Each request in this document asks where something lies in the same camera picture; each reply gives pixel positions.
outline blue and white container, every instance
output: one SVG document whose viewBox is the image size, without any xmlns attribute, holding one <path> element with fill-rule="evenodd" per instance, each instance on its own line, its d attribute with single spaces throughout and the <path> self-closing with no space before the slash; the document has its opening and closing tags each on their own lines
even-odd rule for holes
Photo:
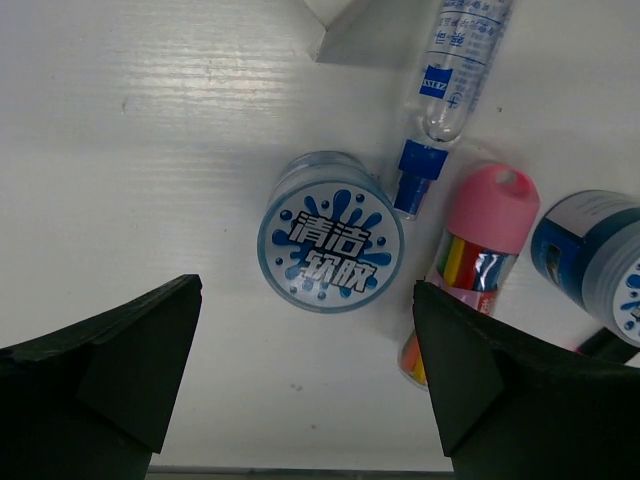
<svg viewBox="0 0 640 480">
<path fill-rule="evenodd" d="M 403 253 L 388 198 L 359 161 L 339 152 L 310 153 L 285 169 L 258 234 L 269 284 L 319 313 L 375 300 L 395 279 Z"/>
<path fill-rule="evenodd" d="M 640 201 L 601 190 L 568 197 L 536 228 L 531 254 L 544 277 L 640 347 Z"/>
</svg>

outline pink cap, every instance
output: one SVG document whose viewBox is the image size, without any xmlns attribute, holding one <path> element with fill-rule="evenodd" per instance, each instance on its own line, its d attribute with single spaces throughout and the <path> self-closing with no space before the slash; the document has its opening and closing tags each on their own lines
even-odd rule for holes
<svg viewBox="0 0 640 480">
<path fill-rule="evenodd" d="M 517 255 L 538 210 L 540 197 L 529 176 L 506 165 L 490 165 L 464 181 L 447 228 L 488 250 Z"/>
</svg>

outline white table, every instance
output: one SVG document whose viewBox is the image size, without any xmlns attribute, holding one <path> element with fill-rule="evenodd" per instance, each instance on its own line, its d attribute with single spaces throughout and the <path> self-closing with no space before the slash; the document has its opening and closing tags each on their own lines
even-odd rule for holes
<svg viewBox="0 0 640 480">
<path fill-rule="evenodd" d="M 638 192 L 638 18 L 635 0 L 522 0 L 467 151 L 525 168 L 544 208 L 587 187 Z M 407 72 L 314 64 L 320 31 L 295 0 L 0 5 L 0 346 L 199 273 L 156 465 L 450 469 L 428 395 L 398 373 L 397 336 L 468 155 L 449 161 L 407 228 L 401 276 L 368 308 L 305 313 L 258 268 L 288 161 L 344 150 L 388 180 L 403 140 Z M 596 330 L 526 256 L 497 317 L 562 346 Z"/>
</svg>

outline clear plastic bottle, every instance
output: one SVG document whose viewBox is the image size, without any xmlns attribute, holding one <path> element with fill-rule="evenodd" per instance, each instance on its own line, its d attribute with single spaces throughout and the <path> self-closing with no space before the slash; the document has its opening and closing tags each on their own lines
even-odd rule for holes
<svg viewBox="0 0 640 480">
<path fill-rule="evenodd" d="M 514 0 L 444 0 L 409 104 L 395 207 L 414 218 L 475 109 Z"/>
</svg>

